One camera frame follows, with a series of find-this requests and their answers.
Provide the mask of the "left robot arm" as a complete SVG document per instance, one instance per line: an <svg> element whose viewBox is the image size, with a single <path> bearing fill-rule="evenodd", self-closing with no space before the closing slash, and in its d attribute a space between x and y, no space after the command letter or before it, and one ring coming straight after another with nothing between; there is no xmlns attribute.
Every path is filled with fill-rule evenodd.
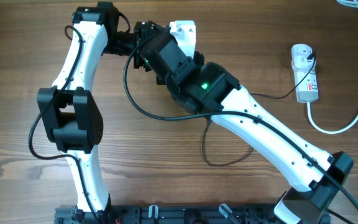
<svg viewBox="0 0 358 224"><path fill-rule="evenodd" d="M101 177L98 146L103 136L103 117L92 96L94 76L103 54L129 55L135 47L160 32L168 32L152 21L138 28L118 31L124 17L112 2L95 7L78 7L72 14L71 45L63 68L50 88L37 94L40 113L29 133L29 149L34 150L34 131L43 122L47 138L60 151L58 158L69 163L78 201L70 210L56 211L56 223L116 223L117 215Z"/></svg>

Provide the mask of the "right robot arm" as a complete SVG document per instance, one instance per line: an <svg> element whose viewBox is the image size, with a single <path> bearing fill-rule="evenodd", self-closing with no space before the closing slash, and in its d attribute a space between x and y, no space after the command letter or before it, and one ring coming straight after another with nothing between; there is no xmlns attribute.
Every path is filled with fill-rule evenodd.
<svg viewBox="0 0 358 224"><path fill-rule="evenodd" d="M291 188L273 214L284 223L318 223L352 169L345 152L330 154L295 134L263 109L239 80L222 66L198 65L161 32L136 42L142 58L191 114L204 113L270 161Z"/></svg>

